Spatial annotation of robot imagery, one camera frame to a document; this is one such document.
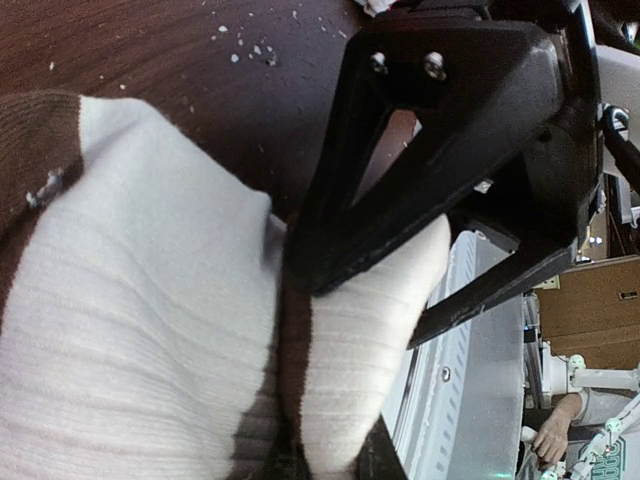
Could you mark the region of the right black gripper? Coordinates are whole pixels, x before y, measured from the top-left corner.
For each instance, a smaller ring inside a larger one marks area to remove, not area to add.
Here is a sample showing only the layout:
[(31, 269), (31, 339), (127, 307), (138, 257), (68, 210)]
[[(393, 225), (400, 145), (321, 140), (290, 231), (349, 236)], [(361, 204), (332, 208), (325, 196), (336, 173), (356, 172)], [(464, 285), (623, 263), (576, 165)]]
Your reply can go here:
[(326, 293), (447, 216), (512, 254), (579, 243), (600, 160), (587, 10), (561, 28), (514, 5), (394, 10), (347, 43), (285, 264)]

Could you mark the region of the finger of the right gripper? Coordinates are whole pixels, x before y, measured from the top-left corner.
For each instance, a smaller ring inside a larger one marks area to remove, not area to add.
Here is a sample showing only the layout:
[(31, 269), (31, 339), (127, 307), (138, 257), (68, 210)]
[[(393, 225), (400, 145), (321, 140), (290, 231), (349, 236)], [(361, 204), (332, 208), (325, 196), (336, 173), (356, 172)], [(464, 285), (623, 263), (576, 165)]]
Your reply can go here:
[(526, 241), (451, 296), (426, 308), (409, 341), (416, 348), (566, 270), (577, 242)]

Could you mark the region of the cream and brown sock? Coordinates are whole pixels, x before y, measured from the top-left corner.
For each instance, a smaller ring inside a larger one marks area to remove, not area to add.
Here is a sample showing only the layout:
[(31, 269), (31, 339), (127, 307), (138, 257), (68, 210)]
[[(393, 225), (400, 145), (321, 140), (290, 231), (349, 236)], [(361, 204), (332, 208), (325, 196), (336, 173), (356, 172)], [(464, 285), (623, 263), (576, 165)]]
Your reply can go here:
[(149, 104), (1, 100), (5, 479), (389, 479), (374, 442), (439, 217), (320, 298), (286, 227)]

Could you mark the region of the person hand in background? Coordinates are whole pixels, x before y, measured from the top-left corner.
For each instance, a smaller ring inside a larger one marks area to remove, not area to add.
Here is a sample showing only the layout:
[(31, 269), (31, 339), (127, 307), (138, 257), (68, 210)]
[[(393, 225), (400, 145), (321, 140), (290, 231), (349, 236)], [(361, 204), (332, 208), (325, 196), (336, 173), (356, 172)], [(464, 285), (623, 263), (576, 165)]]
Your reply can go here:
[(532, 451), (545, 464), (556, 464), (566, 453), (571, 421), (570, 417), (552, 414), (538, 431), (532, 442)]

